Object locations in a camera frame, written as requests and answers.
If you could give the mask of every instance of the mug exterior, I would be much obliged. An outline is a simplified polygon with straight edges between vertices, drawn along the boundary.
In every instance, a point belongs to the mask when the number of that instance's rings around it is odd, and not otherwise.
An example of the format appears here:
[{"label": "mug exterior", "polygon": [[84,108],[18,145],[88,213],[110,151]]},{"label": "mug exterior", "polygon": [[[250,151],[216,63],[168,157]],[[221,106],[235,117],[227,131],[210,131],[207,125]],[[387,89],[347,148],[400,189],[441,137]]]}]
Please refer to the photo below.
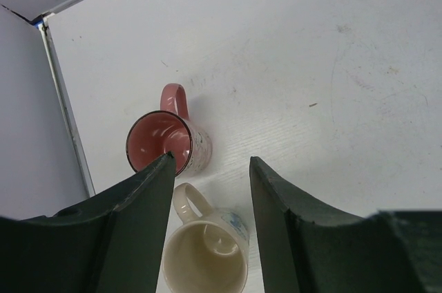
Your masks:
[{"label": "mug exterior", "polygon": [[218,227],[222,231],[228,233],[228,235],[230,235],[230,237],[234,239],[239,249],[238,252],[241,254],[242,257],[242,276],[238,279],[240,283],[238,285],[238,288],[235,290],[235,293],[241,293],[247,282],[249,264],[249,233],[239,215],[235,214],[230,209],[215,209],[213,213],[200,217],[197,220],[187,222],[186,224],[183,224],[180,228],[178,228],[175,232],[173,232],[167,244],[164,246],[164,253],[162,258],[162,270],[164,279],[171,289],[172,293],[189,292],[187,288],[176,288],[180,286],[177,285],[177,283],[175,282],[175,274],[171,273],[169,269],[171,268],[172,263],[175,262],[173,258],[175,255],[172,252],[172,249],[175,247],[173,244],[176,244],[175,238],[182,235],[184,232],[190,230],[196,225],[210,225]]},{"label": "mug exterior", "polygon": [[249,264],[249,233],[241,218],[230,209],[212,208],[189,183],[175,188],[172,203],[183,225],[165,244],[162,257],[171,291],[241,293]]},{"label": "mug exterior", "polygon": [[126,156],[135,172],[169,151],[177,162],[175,176],[194,176],[206,168],[212,156],[212,141],[190,121],[186,92],[180,84],[163,88],[160,110],[138,119],[126,139]]}]

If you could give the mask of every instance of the white mug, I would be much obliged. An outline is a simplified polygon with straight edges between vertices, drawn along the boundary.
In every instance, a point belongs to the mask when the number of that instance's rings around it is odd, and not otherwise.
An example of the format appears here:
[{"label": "white mug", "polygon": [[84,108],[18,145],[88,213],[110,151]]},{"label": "white mug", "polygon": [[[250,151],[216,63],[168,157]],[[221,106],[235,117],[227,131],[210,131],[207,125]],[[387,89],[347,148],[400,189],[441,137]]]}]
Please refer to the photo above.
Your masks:
[{"label": "white mug", "polygon": [[172,234],[162,259],[172,293],[241,293],[249,260],[249,233],[241,218],[228,209],[212,208],[187,183],[175,188],[173,206],[183,226]]}]

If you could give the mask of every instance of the white table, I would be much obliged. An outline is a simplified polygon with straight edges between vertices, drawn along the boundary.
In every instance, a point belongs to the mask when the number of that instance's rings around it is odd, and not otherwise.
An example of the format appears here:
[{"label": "white table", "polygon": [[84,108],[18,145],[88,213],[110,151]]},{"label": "white table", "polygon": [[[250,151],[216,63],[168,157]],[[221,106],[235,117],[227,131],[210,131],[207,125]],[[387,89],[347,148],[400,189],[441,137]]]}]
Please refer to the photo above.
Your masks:
[{"label": "white table", "polygon": [[190,182],[249,224],[255,293],[252,155],[361,216],[441,206],[441,18],[442,0],[85,0],[49,24],[96,192],[133,173],[132,123],[184,85],[214,143]]}]

